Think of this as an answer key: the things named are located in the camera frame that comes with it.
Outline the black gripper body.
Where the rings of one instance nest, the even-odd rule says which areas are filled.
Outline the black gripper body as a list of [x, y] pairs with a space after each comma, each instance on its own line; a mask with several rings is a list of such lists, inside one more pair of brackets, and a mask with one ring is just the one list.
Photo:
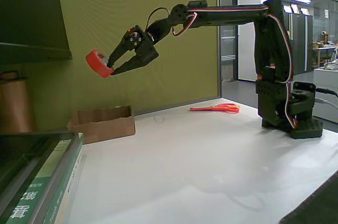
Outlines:
[[137, 67], [144, 67], [151, 63], [158, 57], [158, 53], [154, 47], [154, 40], [151, 35], [143, 31], [140, 26], [135, 25], [137, 32], [141, 37], [141, 41], [135, 49], [135, 57], [137, 61]]

